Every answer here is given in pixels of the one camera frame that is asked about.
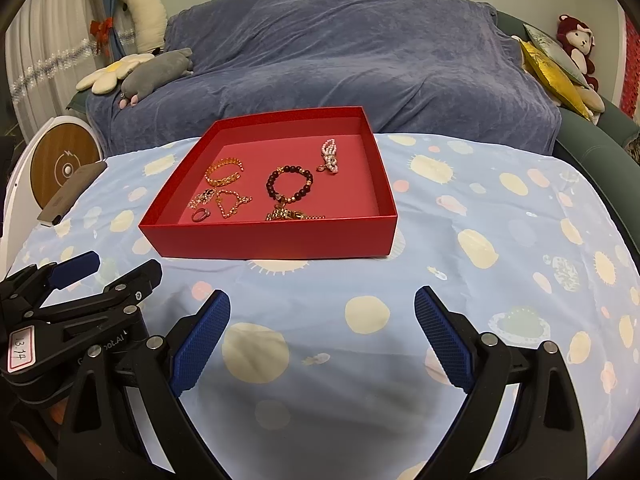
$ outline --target blue gripper pad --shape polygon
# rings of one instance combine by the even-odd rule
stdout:
[[[170,386],[176,399],[184,390],[190,390],[195,386],[229,323],[231,302],[228,295],[221,290],[214,291],[203,308],[206,308],[205,313],[174,355]]]
[[[49,285],[60,290],[98,272],[99,267],[100,256],[96,253],[89,251],[80,254],[53,267],[49,275]]]
[[[468,394],[476,382],[474,359],[452,325],[451,314],[428,286],[415,293],[414,307],[415,317],[436,352],[447,378],[451,384]]]

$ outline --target label sticker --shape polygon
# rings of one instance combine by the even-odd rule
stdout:
[[[6,370],[17,372],[36,362],[36,341],[33,336],[33,325],[11,332],[9,336],[9,353]]]

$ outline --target dark bead bracelet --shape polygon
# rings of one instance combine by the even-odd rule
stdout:
[[[283,173],[299,173],[300,175],[306,178],[306,184],[300,189],[299,192],[294,193],[294,195],[290,198],[286,198],[284,195],[280,193],[276,193],[273,189],[273,184],[276,179]],[[276,171],[270,174],[269,179],[267,180],[267,192],[269,196],[274,200],[282,204],[290,204],[292,202],[296,202],[298,200],[302,200],[302,197],[305,196],[309,191],[311,191],[311,185],[314,182],[314,176],[309,170],[303,170],[300,166],[283,166],[281,168],[277,168]]]

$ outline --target light blue bedsheet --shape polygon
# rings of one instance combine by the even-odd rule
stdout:
[[[160,334],[196,312],[212,288],[224,290],[229,327],[181,400],[233,478],[413,477],[418,468],[410,468],[428,459],[464,397],[447,384],[415,320],[423,285],[479,332],[509,344],[559,344],[593,472],[640,407],[639,277],[602,202],[554,158],[441,136],[376,138],[399,211],[388,258],[159,257],[137,224],[191,139],[110,158],[65,221],[34,230],[14,270],[97,251],[98,274],[52,294],[48,303],[57,303],[98,293],[156,258],[164,277],[142,307]],[[479,464],[497,450],[514,390]],[[167,466],[133,398],[150,455]]]

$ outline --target wooden disc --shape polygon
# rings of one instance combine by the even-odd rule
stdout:
[[[31,159],[31,189],[38,205],[44,209],[80,166],[98,160],[94,138],[82,126],[54,126],[40,140]]]

